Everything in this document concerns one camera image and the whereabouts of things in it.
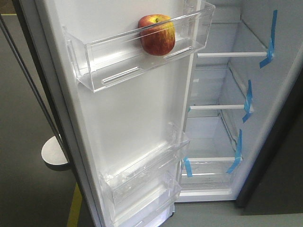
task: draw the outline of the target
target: yellow floor line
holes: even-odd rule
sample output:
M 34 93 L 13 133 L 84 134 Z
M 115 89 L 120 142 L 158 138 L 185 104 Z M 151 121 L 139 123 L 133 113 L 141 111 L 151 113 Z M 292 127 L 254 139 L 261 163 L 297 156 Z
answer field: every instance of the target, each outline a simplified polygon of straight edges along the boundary
M 76 183 L 74 196 L 73 196 L 72 202 L 71 202 L 70 215 L 69 215 L 68 221 L 67 221 L 67 227 L 77 227 L 78 226 L 81 204 L 82 204 L 82 195 L 79 190 L 79 186 Z

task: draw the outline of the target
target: transparent door shelf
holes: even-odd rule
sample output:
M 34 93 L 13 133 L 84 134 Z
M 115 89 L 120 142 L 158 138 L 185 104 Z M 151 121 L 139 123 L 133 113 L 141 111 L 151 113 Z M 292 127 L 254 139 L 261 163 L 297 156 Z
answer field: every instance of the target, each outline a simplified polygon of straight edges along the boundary
M 145 226 L 176 201 L 180 191 L 175 178 L 164 172 L 135 191 L 132 197 L 114 206 L 113 226 Z
M 186 135 L 172 124 L 167 131 L 165 144 L 116 175 L 100 175 L 100 183 L 107 197 L 113 204 L 118 204 L 137 189 L 144 188 L 150 180 L 183 159 L 188 144 Z
M 66 31 L 76 78 L 96 92 L 204 48 L 215 7 L 201 0 L 190 1 L 194 3 L 192 5 L 187 0 L 183 1 L 183 15 L 109 38 L 84 42 Z M 164 56 L 145 52 L 140 42 L 142 31 L 170 22 L 175 28 L 173 50 Z
M 186 170 L 182 171 L 182 190 L 229 189 L 239 167 L 227 173 L 234 163 L 234 158 L 194 158 L 189 161 L 193 177 L 187 177 Z

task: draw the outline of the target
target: refrigerator shelf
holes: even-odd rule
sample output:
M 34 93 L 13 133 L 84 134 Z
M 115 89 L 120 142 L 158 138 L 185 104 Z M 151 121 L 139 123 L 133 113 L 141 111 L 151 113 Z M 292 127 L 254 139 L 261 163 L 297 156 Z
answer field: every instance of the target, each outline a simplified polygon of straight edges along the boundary
M 215 6 L 201 0 L 191 2 L 194 4 L 184 1 L 182 15 L 109 38 L 87 42 L 65 31 L 75 77 L 97 92 L 205 48 Z M 171 22 L 176 39 L 173 50 L 164 56 L 144 51 L 140 39 L 153 34 L 142 32 Z
M 175 125 L 167 130 L 166 142 L 115 175 L 100 175 L 105 194 L 113 204 L 124 202 L 136 190 L 177 164 L 186 155 L 189 139 Z
M 197 54 L 197 65 L 227 64 L 231 57 L 266 57 L 266 46 L 242 21 L 212 23 L 207 47 Z
M 230 189 L 235 173 L 239 167 L 227 173 L 235 158 L 192 158 L 189 159 L 193 176 L 187 177 L 186 170 L 182 170 L 182 190 L 222 190 Z
M 188 158 L 235 157 L 238 131 L 227 128 L 221 115 L 188 118 L 186 133 L 190 138 Z
M 169 172 L 150 180 L 132 197 L 114 206 L 114 227 L 143 227 L 179 197 L 181 187 Z
M 247 88 L 235 76 L 239 77 L 231 64 L 196 68 L 187 117 L 217 116 L 220 110 L 244 113 Z

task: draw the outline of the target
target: open refrigerator door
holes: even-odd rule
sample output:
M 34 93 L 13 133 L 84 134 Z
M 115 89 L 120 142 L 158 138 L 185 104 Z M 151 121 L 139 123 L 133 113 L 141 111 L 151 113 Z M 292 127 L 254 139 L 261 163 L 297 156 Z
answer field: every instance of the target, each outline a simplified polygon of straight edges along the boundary
M 80 177 L 80 187 L 92 196 L 87 200 L 95 225 L 160 225 L 181 191 L 193 53 L 205 48 L 214 5 L 201 0 L 35 5 L 80 148 L 83 169 L 74 163 L 88 179 Z M 139 19 L 150 14 L 171 19 L 138 29 Z M 169 23 L 175 29 L 173 50 L 147 54 L 141 39 L 149 35 L 143 32 Z

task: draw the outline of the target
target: metal pole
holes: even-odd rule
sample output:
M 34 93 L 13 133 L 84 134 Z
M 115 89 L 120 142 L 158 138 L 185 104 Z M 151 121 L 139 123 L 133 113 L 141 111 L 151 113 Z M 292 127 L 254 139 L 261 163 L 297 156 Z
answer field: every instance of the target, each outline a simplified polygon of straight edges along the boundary
M 21 57 L 21 54 L 19 53 L 19 51 L 18 51 L 18 49 L 17 49 L 17 47 L 16 47 L 16 45 L 14 43 L 14 40 L 12 39 L 12 37 L 11 37 L 11 35 L 9 33 L 9 30 L 8 30 L 8 28 L 7 28 L 7 26 L 6 26 L 5 22 L 4 22 L 1 14 L 0 14 L 0 27 L 1 27 L 1 30 L 2 30 L 2 32 L 3 32 L 3 34 L 4 34 L 5 38 L 6 38 L 6 40 L 9 43 L 9 46 L 10 46 L 11 50 L 13 51 L 13 53 L 14 53 L 14 55 L 16 57 L 16 60 L 17 60 L 18 64 L 20 65 L 20 67 L 21 67 L 21 69 L 23 71 L 23 74 L 26 77 L 26 79 L 28 81 L 28 84 L 30 85 L 30 87 L 31 87 L 31 89 L 32 89 L 32 91 L 33 91 L 33 93 L 34 93 L 34 95 L 35 95 L 35 97 L 36 97 L 36 99 L 37 99 L 37 101 L 38 101 L 38 103 L 39 103 L 39 105 L 40 105 L 40 107 L 41 107 L 41 109 L 42 109 L 42 111 L 43 111 L 43 113 L 44 113 L 44 115 L 45 115 L 48 123 L 49 123 L 49 125 L 51 126 L 51 129 L 52 129 L 52 131 L 53 131 L 56 139 L 58 140 L 58 143 L 59 143 L 61 149 L 64 150 L 64 145 L 63 145 L 62 139 L 60 137 L 60 134 L 57 131 L 57 128 L 56 128 L 56 126 L 55 126 L 55 124 L 54 124 L 54 122 L 53 122 L 53 120 L 52 120 L 52 118 L 51 118 L 51 116 L 50 116 L 50 114 L 49 114 L 49 112 L 48 112 L 48 110 L 47 110 L 44 102 L 43 102 L 43 99 L 41 98 L 41 96 L 39 94 L 39 91 L 38 91 L 38 89 L 37 89 L 37 87 L 36 87 L 36 85 L 35 85 L 32 77 L 31 77 L 31 75 L 30 75 L 30 73 L 29 73 L 29 71 L 28 71 L 28 69 L 27 69 L 27 67 L 26 67 L 26 65 L 25 65 L 22 57 Z

